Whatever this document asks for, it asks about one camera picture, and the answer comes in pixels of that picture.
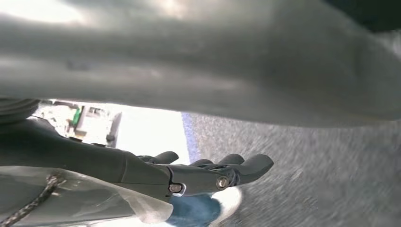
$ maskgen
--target person's leg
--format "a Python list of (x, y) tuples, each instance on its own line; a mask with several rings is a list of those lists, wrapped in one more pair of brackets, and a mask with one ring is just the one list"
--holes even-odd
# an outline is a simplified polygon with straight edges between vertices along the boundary
[(216, 199), (209, 195), (173, 197), (174, 206), (168, 224), (175, 227), (206, 227), (219, 217), (221, 207)]
[(167, 223), (175, 227), (214, 227), (235, 213), (242, 202), (238, 187), (213, 195), (173, 197), (173, 214)]

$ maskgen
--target metal screw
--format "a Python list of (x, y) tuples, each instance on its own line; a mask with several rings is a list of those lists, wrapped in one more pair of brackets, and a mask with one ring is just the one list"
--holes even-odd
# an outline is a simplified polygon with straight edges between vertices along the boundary
[(173, 193), (178, 193), (180, 192), (183, 187), (180, 184), (176, 184), (176, 183), (172, 183), (169, 187), (168, 187), (169, 191), (173, 192)]
[(217, 179), (216, 186), (218, 189), (223, 190), (228, 187), (229, 180), (226, 176), (221, 176)]

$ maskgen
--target black cable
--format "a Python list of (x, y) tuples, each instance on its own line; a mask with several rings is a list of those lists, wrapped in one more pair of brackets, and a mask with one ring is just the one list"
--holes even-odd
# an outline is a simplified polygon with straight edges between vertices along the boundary
[(57, 189), (57, 187), (63, 183), (59, 176), (50, 175), (47, 177), (47, 185), (43, 189), (43, 191), (30, 203), (25, 205), (23, 208), (19, 209), (17, 212), (10, 215), (8, 218), (4, 219), (0, 222), (0, 227), (10, 227), (13, 224), (19, 222), (23, 218), (25, 218), (28, 214), (30, 214), (33, 210), (35, 210), (39, 205), (45, 202)]

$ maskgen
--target blue edge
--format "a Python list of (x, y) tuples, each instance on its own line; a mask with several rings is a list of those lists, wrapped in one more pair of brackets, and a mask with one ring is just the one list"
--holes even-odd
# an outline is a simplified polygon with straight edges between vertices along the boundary
[(191, 163), (198, 160), (200, 155), (198, 153), (198, 146), (196, 145), (196, 138), (193, 132), (193, 123), (190, 113), (181, 113), (183, 119), (184, 133), (187, 140), (187, 149), (189, 160)]

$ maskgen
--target bright light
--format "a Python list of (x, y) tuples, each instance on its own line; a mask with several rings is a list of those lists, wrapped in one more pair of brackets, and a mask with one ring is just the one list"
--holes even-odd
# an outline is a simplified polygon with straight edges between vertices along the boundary
[(0, 0), (0, 14), (47, 23), (83, 22), (77, 10), (60, 0)]
[(163, 14), (169, 17), (182, 19), (188, 12), (186, 5), (181, 3), (181, 0), (162, 0), (157, 1)]

